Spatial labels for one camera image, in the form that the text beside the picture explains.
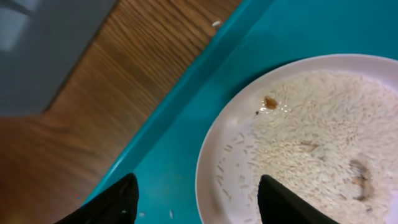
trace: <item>white bowl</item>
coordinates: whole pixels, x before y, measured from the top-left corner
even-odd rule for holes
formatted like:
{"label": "white bowl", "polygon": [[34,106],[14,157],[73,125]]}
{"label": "white bowl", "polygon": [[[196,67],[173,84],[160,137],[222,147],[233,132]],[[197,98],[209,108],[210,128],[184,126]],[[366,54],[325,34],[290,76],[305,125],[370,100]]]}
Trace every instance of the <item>white bowl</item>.
{"label": "white bowl", "polygon": [[[243,184],[258,184],[254,183],[253,171],[247,164],[251,155],[243,153],[243,149],[228,152],[227,155],[223,149],[227,144],[244,147],[243,144],[236,144],[242,136],[245,137],[245,142],[252,141],[247,136],[250,120],[259,109],[259,93],[268,83],[309,70],[346,70],[363,73],[398,90],[398,61],[361,54],[334,54],[299,60],[277,68],[252,82],[224,107],[207,132],[201,147],[195,190],[203,223],[258,223],[257,198],[248,197],[251,193],[249,189],[241,189]],[[220,174],[223,176],[222,181],[218,181],[217,175]],[[398,200],[394,197],[393,201],[392,209],[398,211]],[[398,212],[395,212],[395,215],[391,212],[387,218],[388,223],[397,220]]]}

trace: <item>blue tray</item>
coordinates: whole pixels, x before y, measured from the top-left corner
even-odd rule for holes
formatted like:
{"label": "blue tray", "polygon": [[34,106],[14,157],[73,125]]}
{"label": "blue tray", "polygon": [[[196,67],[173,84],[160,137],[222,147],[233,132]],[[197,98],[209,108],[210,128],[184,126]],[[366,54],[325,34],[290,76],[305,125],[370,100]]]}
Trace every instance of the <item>blue tray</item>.
{"label": "blue tray", "polygon": [[133,172],[138,212],[145,213],[136,223],[200,223],[197,159],[227,102],[260,75],[301,58],[362,53],[398,59],[397,12],[394,0],[245,0],[87,201]]}

